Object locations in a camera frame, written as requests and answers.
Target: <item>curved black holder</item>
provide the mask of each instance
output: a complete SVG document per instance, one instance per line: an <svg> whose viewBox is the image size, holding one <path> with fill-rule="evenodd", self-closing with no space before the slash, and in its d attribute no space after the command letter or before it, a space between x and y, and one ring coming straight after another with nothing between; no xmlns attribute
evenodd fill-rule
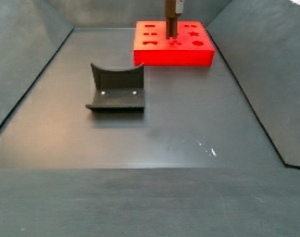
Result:
<svg viewBox="0 0 300 237"><path fill-rule="evenodd" d="M89 110L143 109L143 65L127 70L108 70L91 64L95 95Z"/></svg>

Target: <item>red foam block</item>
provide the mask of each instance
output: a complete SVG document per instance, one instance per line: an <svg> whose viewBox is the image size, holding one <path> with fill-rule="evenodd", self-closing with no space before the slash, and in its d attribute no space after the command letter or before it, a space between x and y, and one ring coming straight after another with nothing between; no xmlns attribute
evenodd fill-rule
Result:
<svg viewBox="0 0 300 237"><path fill-rule="evenodd" d="M210 67L214 46L199 21L177 21L176 39L165 39L164 21L137 21L133 64Z"/></svg>

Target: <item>hole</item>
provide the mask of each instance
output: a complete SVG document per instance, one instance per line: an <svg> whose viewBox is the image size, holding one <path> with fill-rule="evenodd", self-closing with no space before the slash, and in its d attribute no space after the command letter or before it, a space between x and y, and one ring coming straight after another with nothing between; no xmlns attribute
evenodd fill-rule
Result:
<svg viewBox="0 0 300 237"><path fill-rule="evenodd" d="M189 36L197 36L199 33L192 31L192 32L188 32L188 35L189 35Z"/></svg>
<svg viewBox="0 0 300 237"><path fill-rule="evenodd" d="M143 45L147 45L147 44L153 44L153 45L156 45L156 44L157 44L157 41L143 41Z"/></svg>
<svg viewBox="0 0 300 237"><path fill-rule="evenodd" d="M200 42L200 41L192 41L191 43L192 43L195 46L201 46L201 45L204 45L203 42Z"/></svg>

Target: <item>gray surface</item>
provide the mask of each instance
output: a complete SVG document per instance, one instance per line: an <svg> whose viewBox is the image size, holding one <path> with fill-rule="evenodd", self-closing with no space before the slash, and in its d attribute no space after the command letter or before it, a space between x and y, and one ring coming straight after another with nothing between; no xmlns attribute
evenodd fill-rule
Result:
<svg viewBox="0 0 300 237"><path fill-rule="evenodd" d="M0 1L0 124L71 29L45 2Z"/></svg>
<svg viewBox="0 0 300 237"><path fill-rule="evenodd" d="M92 114L89 64L129 69L132 38L73 31L0 132L0 168L282 167L219 54L144 68L143 113Z"/></svg>
<svg viewBox="0 0 300 237"><path fill-rule="evenodd" d="M284 162L300 166L300 6L234 0L208 32Z"/></svg>
<svg viewBox="0 0 300 237"><path fill-rule="evenodd" d="M187 0L180 19L211 22L231 0ZM76 27L135 27L163 19L164 0L46 0Z"/></svg>
<svg viewBox="0 0 300 237"><path fill-rule="evenodd" d="M0 237L300 237L300 171L0 170Z"/></svg>

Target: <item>white speck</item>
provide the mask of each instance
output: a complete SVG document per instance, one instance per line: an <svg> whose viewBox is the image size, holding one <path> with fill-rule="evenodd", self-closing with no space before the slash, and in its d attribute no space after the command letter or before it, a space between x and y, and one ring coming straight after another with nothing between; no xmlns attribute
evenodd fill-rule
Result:
<svg viewBox="0 0 300 237"><path fill-rule="evenodd" d="M214 154L214 156L216 156L212 148L211 148L211 153Z"/></svg>

